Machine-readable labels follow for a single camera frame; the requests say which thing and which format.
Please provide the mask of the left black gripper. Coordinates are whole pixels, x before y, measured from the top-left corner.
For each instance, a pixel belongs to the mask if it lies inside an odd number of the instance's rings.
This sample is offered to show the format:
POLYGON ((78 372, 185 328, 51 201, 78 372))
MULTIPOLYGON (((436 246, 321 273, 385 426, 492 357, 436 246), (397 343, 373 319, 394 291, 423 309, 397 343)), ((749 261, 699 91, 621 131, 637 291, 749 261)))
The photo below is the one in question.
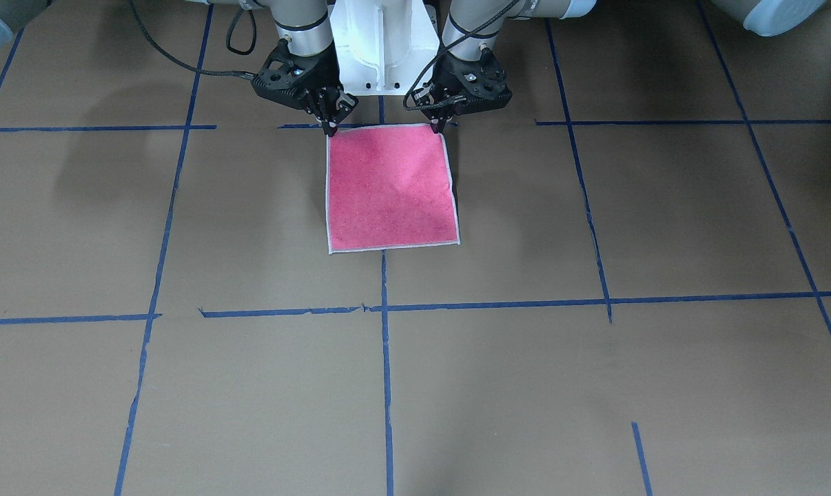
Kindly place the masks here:
POLYGON ((440 134, 450 116, 500 110, 513 97, 506 70, 491 50, 476 61, 441 54, 433 66, 428 88, 416 92, 415 108, 431 117, 431 131, 440 134))

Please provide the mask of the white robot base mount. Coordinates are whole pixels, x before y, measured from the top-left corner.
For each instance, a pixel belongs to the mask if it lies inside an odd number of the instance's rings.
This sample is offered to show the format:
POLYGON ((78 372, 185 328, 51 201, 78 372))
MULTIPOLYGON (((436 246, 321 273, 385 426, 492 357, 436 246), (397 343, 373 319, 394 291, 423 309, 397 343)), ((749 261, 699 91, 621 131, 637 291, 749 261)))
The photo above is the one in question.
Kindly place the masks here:
POLYGON ((330 8, 346 93, 404 95, 426 88, 440 47, 431 1, 337 1, 330 8))

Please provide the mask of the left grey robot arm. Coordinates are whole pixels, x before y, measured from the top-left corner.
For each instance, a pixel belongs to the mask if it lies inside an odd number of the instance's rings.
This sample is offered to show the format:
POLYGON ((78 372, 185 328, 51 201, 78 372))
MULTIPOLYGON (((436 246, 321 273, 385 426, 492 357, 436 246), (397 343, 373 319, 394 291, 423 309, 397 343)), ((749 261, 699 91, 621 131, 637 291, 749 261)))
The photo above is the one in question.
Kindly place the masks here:
POLYGON ((574 19, 595 1, 453 1, 438 35, 438 50, 404 94, 435 134, 453 117, 504 109, 513 97, 506 69, 493 51, 507 19, 574 19))

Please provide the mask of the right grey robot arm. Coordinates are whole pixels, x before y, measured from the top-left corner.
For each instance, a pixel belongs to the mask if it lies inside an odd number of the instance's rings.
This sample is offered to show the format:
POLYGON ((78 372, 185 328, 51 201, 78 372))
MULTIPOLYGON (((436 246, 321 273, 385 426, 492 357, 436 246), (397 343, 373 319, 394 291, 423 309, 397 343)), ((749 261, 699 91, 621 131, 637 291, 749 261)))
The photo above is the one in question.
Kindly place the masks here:
POLYGON ((279 34, 276 47, 255 74, 246 74, 259 97, 305 111, 328 138, 358 106, 345 92, 325 1, 233 1, 240 12, 269 10, 279 34))

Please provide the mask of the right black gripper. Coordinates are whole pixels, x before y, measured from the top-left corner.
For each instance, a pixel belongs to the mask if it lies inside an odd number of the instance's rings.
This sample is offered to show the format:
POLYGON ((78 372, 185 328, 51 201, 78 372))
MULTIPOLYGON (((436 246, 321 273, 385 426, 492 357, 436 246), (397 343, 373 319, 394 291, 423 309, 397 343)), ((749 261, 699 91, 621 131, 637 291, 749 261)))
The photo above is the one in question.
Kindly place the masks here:
POLYGON ((299 56, 281 40, 252 81, 259 97, 318 117, 325 137, 338 131, 336 117, 347 117, 358 106, 355 95, 345 92, 333 42, 317 54, 299 56))

